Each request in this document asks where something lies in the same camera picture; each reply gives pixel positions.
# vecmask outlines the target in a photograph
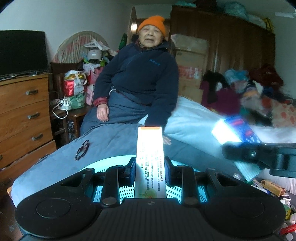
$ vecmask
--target eyeglasses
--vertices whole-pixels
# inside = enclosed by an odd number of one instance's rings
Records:
[[[81,157],[84,157],[88,148],[89,148],[89,140],[86,140],[85,142],[83,142],[82,146],[78,149],[75,156],[75,161],[79,161]]]

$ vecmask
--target black device holder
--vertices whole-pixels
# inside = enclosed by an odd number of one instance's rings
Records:
[[[280,240],[285,220],[280,201],[214,168],[194,172],[165,158],[166,183],[182,188],[176,198],[130,199],[119,188],[135,182],[136,158],[106,172],[84,169],[23,201],[15,218],[22,241]],[[201,203],[198,185],[208,202]],[[100,203],[93,202],[103,186]]]
[[[255,163],[269,168],[269,174],[296,178],[296,144],[226,142],[222,146],[226,159]]]

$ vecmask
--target pink bag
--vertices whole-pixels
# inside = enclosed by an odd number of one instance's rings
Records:
[[[94,91],[93,91],[94,87],[92,85],[87,86],[86,88],[86,98],[85,98],[85,103],[87,105],[92,105],[93,101],[94,101]]]
[[[90,85],[94,85],[96,83],[96,79],[98,78],[99,74],[103,71],[104,67],[96,68],[95,71],[91,71],[91,74],[87,76],[87,82]]]

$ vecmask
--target orange knit hat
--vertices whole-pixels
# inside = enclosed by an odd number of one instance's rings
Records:
[[[138,32],[146,25],[153,25],[162,32],[164,37],[166,37],[165,25],[163,24],[164,20],[165,19],[162,16],[149,17],[140,24]]]

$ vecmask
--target drawer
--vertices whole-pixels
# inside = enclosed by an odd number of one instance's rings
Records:
[[[48,98],[48,78],[4,85],[0,87],[0,114]]]
[[[49,121],[48,100],[26,105],[0,115],[0,142]]]
[[[56,149],[55,141],[51,141],[0,171],[0,186],[4,186],[5,188],[3,189],[6,190],[13,184],[16,178],[37,163],[40,158],[53,153]]]
[[[0,168],[52,140],[50,121],[0,142]]]

